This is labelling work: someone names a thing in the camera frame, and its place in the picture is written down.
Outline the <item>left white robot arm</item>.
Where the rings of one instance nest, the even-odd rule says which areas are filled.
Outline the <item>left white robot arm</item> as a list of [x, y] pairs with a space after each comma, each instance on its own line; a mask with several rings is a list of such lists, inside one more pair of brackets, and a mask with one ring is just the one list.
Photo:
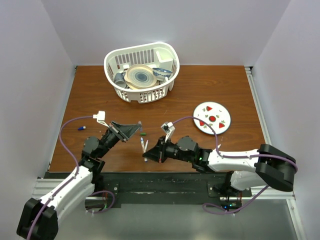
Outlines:
[[104, 190], [102, 157], [119, 141], [127, 142], [141, 124], [119, 124], [112, 121], [101, 138], [88, 137], [81, 159], [74, 170], [54, 189], [39, 199], [30, 198], [24, 205], [16, 233], [26, 240], [53, 240], [63, 220], [86, 197], [99, 196]]

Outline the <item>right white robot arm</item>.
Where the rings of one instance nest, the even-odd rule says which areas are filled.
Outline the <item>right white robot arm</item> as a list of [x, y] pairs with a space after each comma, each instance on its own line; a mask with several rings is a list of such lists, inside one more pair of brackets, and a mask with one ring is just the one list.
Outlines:
[[189, 136], [172, 143], [165, 136], [157, 144], [143, 153], [143, 157], [158, 163], [168, 158], [191, 163], [200, 173], [231, 172], [230, 180], [223, 183], [223, 192], [230, 197], [239, 191], [258, 186], [291, 192], [298, 170], [296, 160], [270, 144], [261, 144], [260, 148], [243, 152], [205, 149]]

